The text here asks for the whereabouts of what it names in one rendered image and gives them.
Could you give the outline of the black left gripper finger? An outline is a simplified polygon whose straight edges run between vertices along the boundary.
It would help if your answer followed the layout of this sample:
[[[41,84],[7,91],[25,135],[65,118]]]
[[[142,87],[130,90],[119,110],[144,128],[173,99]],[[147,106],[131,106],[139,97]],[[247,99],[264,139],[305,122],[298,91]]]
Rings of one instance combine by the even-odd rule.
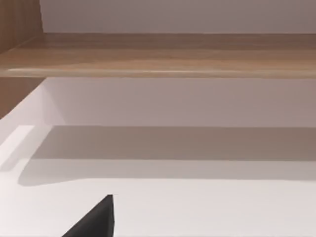
[[[113,195],[106,195],[62,237],[114,237]]]

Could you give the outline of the wooden open shelf unit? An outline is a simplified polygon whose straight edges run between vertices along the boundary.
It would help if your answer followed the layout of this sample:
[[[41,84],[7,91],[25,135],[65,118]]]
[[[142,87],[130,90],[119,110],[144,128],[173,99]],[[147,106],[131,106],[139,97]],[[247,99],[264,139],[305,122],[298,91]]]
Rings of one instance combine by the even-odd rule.
[[[0,0],[0,77],[316,83],[316,0]]]

